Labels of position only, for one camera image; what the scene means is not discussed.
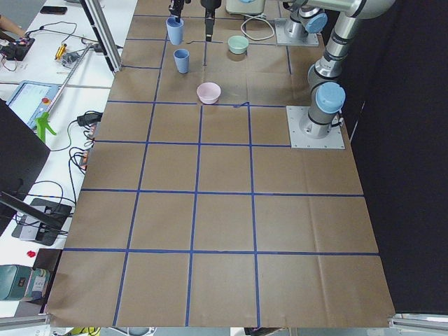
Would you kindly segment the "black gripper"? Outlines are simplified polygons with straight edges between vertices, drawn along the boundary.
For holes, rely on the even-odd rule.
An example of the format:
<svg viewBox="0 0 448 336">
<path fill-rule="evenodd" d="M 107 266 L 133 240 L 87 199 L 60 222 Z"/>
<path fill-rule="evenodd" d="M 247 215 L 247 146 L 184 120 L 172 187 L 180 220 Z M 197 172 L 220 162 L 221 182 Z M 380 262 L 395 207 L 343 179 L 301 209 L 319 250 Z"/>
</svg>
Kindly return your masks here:
<svg viewBox="0 0 448 336">
<path fill-rule="evenodd" d="M 169 12 L 175 21 L 181 21 L 181 13 L 185 4 L 189 4 L 191 0 L 171 0 L 169 4 Z M 204 7 L 204 23 L 205 23 L 205 39 L 207 42 L 212 41 L 215 23 L 215 10 L 221 6 L 221 0 L 201 0 L 201 6 Z"/>
</svg>

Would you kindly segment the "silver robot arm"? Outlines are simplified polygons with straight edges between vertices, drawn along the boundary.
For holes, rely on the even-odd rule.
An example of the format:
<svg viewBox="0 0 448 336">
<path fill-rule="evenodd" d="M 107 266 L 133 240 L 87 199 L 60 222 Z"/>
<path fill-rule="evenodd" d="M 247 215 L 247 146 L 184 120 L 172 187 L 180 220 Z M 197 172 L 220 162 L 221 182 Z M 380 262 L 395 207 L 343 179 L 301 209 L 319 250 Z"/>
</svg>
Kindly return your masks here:
<svg viewBox="0 0 448 336">
<path fill-rule="evenodd" d="M 308 33 L 320 32 L 328 18 L 325 10 L 339 12 L 323 55 L 310 66 L 307 80 L 311 92 L 311 106 L 300 119 L 300 130 L 310 138 L 322 139 L 333 127 L 332 121 L 343 107 L 346 93 L 337 80 L 342 63 L 362 20 L 384 14 L 393 1 L 284 1 L 290 19 L 300 23 Z"/>
<path fill-rule="evenodd" d="M 181 13 L 185 4 L 191 1 L 170 1 L 169 12 L 175 23 L 181 23 Z M 272 25 L 264 16 L 266 1 L 225 1 L 225 10 L 229 14 L 243 15 L 246 19 L 240 26 L 244 37 L 252 41 L 265 41 L 276 36 L 277 43 L 280 37 L 305 41 L 311 34 L 317 34 L 325 27 L 328 16 L 322 8 L 293 5 L 293 1 L 283 1 L 283 7 L 289 11 L 290 16 L 285 20 L 275 19 Z M 200 1 L 204 8 L 205 40 L 211 42 L 214 34 L 216 11 L 221 7 L 222 1 Z M 252 37 L 246 30 L 246 24 L 251 20 L 267 23 L 271 30 L 268 36 Z"/>
</svg>

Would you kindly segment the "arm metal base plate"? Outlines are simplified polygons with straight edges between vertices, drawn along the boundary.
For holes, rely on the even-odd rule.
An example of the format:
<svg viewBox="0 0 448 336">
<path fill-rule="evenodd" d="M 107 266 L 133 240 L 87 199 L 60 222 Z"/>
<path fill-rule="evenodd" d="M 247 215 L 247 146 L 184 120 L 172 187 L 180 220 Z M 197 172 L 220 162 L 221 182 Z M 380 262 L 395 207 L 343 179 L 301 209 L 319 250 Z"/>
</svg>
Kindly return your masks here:
<svg viewBox="0 0 448 336">
<path fill-rule="evenodd" d="M 308 33 L 300 22 L 278 18 L 274 20 L 274 28 L 278 46 L 319 46 L 317 34 Z"/>
<path fill-rule="evenodd" d="M 335 115 L 327 125 L 309 119 L 308 106 L 287 106 L 290 147 L 293 149 L 344 150 L 341 120 Z"/>
</svg>

